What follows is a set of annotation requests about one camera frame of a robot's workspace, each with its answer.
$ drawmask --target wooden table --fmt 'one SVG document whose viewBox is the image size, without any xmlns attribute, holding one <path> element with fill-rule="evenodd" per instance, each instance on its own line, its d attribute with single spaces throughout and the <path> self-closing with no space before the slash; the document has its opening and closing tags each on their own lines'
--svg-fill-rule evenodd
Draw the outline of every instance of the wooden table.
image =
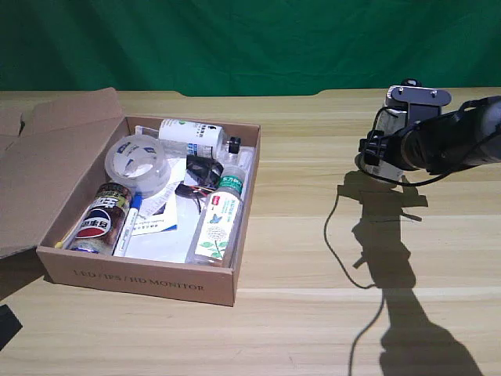
<svg viewBox="0 0 501 376">
<path fill-rule="evenodd" d="M 501 93 L 450 91 L 446 110 Z M 353 159 L 385 92 L 121 92 L 127 114 L 262 125 L 236 305 L 50 284 L 28 252 L 0 263 L 2 303 L 23 324 L 0 353 L 0 375 L 500 375 L 501 165 L 419 192 L 367 181 Z M 2 92 L 0 104 L 29 109 L 67 94 Z M 324 244 L 337 192 L 333 249 L 370 284 L 367 264 L 352 267 L 363 246 L 384 289 L 354 287 Z"/>
</svg>

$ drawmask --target white marker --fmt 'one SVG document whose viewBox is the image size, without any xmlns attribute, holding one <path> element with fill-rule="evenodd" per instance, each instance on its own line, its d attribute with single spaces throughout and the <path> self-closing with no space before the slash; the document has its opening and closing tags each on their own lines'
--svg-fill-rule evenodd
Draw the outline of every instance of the white marker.
<svg viewBox="0 0 501 376">
<path fill-rule="evenodd" d="M 125 219 L 124 227 L 118 238 L 117 246 L 113 256 L 124 257 L 127 251 L 128 242 L 131 241 L 132 231 L 134 229 L 135 220 L 138 218 L 139 208 L 141 207 L 142 196 L 136 194 L 132 199 L 131 208 L 128 210 L 127 218 Z"/>
</svg>

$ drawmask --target small box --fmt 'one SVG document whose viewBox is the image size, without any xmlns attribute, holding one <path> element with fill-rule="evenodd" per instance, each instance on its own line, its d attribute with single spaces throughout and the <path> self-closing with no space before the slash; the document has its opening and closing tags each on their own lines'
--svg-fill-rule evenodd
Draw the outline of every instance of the small box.
<svg viewBox="0 0 501 376">
<path fill-rule="evenodd" d="M 13 114 L 0 116 L 0 121 L 6 118 L 12 123 Z M 239 136 L 243 146 L 255 147 L 229 267 L 118 258 L 53 247 L 107 181 L 104 157 L 110 146 L 133 134 L 136 125 L 159 128 L 161 121 L 124 116 L 115 90 L 103 89 L 36 106 L 19 137 L 13 134 L 12 124 L 0 124 L 0 140 L 7 145 L 0 158 L 0 257 L 37 247 L 57 284 L 232 306 L 258 168 L 258 125 L 205 121 Z"/>
</svg>

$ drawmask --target plastic bottle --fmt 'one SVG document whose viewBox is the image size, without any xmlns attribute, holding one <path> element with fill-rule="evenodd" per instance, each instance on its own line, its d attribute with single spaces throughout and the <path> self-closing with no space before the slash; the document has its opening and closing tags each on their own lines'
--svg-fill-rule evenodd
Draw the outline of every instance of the plastic bottle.
<svg viewBox="0 0 501 376">
<path fill-rule="evenodd" d="M 238 165 L 239 149 L 240 139 L 232 137 L 218 188 L 207 197 L 206 208 L 200 214 L 186 256 L 187 263 L 213 266 L 229 266 L 231 263 L 243 206 L 240 195 L 245 180 L 245 171 Z"/>
<path fill-rule="evenodd" d="M 219 161 L 228 149 L 229 136 L 219 125 L 168 118 L 162 121 L 159 131 L 140 125 L 135 131 L 163 141 L 185 143 L 186 153 L 197 157 Z"/>
</svg>

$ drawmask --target green backdrop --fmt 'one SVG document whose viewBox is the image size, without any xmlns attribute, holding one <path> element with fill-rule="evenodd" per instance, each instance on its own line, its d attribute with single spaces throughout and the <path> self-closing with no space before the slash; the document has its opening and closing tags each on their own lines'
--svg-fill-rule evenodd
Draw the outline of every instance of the green backdrop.
<svg viewBox="0 0 501 376">
<path fill-rule="evenodd" d="M 501 1 L 0 0 L 0 90 L 501 86 Z"/>
</svg>

